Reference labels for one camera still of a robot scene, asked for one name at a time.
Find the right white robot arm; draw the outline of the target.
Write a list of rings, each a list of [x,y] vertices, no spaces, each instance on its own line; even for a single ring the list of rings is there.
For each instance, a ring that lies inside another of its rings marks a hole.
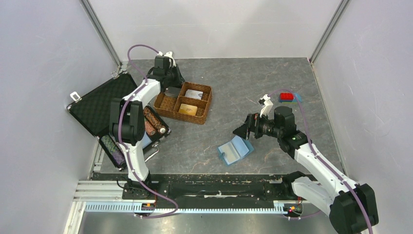
[[[282,178],[281,192],[288,199],[301,197],[325,213],[339,234],[373,232],[379,223],[375,192],[368,184],[359,184],[330,163],[307,135],[297,129],[291,108],[279,106],[274,118],[248,114],[233,134],[247,140],[250,134],[277,139],[280,148],[304,166],[316,179],[296,171]]]

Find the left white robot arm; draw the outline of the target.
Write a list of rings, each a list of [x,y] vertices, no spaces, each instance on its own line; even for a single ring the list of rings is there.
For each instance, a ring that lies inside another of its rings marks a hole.
[[[169,87],[181,87],[184,81],[173,53],[158,53],[154,66],[142,83],[130,94],[111,101],[110,134],[125,156],[129,181],[137,182],[134,192],[140,198],[148,198],[153,192],[153,185],[147,182],[150,172],[142,149],[145,135],[144,108],[158,94]]]

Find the blue card holder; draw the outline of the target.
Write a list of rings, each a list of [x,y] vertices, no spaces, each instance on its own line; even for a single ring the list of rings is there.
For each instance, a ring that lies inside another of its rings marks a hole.
[[[254,151],[252,144],[239,136],[217,148],[219,158],[226,164],[231,165],[245,158]]]

